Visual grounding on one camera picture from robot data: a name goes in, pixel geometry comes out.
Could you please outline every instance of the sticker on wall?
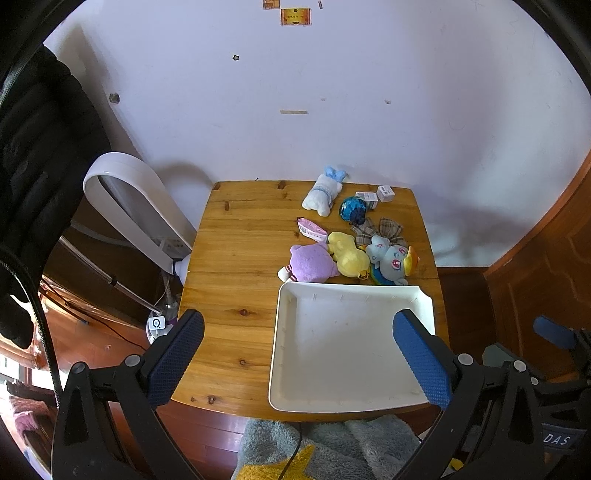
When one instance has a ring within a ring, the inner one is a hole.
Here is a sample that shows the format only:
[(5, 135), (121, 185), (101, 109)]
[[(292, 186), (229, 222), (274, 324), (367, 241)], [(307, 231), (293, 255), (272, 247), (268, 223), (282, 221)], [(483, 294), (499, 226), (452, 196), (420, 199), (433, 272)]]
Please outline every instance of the sticker on wall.
[(279, 8), (279, 0), (262, 0), (262, 7), (265, 10), (274, 10)]
[(281, 25), (310, 25), (310, 9), (282, 8)]

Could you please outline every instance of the pink package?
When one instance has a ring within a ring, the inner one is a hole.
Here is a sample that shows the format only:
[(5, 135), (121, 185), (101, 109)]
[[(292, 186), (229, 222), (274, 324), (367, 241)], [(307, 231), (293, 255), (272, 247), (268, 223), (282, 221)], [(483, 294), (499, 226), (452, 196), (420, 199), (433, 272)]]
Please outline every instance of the pink package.
[(322, 230), (322, 228), (306, 218), (298, 218), (297, 226), (302, 235), (311, 238), (316, 242), (326, 242), (326, 239), (328, 238), (328, 233), (326, 233), (326, 231)]

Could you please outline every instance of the stuffed toy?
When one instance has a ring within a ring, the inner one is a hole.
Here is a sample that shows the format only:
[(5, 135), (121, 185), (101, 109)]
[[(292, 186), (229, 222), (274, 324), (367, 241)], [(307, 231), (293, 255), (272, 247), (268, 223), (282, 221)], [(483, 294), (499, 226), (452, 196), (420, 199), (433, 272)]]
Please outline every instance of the stuffed toy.
[(347, 197), (340, 204), (339, 215), (345, 222), (351, 225), (361, 225), (365, 221), (368, 211), (367, 204), (359, 197)]
[(378, 285), (408, 285), (404, 277), (413, 273), (419, 260), (413, 247), (390, 245), (386, 237), (379, 235), (372, 237), (365, 252), (374, 265), (371, 276)]
[(282, 281), (324, 283), (330, 277), (339, 275), (324, 242), (303, 247), (294, 245), (290, 252), (290, 264), (277, 272)]
[(336, 260), (339, 272), (345, 277), (369, 277), (369, 257), (355, 246), (355, 239), (351, 235), (332, 232), (329, 235), (328, 247), (329, 253)]
[(326, 167), (306, 195), (302, 207), (306, 210), (316, 210), (318, 215), (328, 217), (336, 196), (343, 189), (343, 180), (346, 176), (343, 170), (336, 171), (333, 167)]

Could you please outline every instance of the purple plush toy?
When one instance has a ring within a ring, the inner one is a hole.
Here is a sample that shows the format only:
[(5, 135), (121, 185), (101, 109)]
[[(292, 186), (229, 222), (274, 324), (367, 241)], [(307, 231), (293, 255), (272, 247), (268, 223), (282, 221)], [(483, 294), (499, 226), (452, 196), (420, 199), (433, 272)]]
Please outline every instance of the purple plush toy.
[(329, 255), (325, 243), (304, 247), (294, 245), (290, 252), (290, 264), (277, 272), (283, 281), (324, 283), (328, 278), (339, 275), (336, 263)]

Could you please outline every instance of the yellow plush toy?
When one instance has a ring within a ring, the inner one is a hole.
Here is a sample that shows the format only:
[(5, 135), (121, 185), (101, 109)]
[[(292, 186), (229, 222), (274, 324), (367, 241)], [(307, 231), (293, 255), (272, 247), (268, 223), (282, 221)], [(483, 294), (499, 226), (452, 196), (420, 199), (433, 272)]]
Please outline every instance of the yellow plush toy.
[(341, 232), (329, 235), (329, 253), (336, 266), (345, 277), (368, 278), (369, 257), (355, 246), (355, 238)]

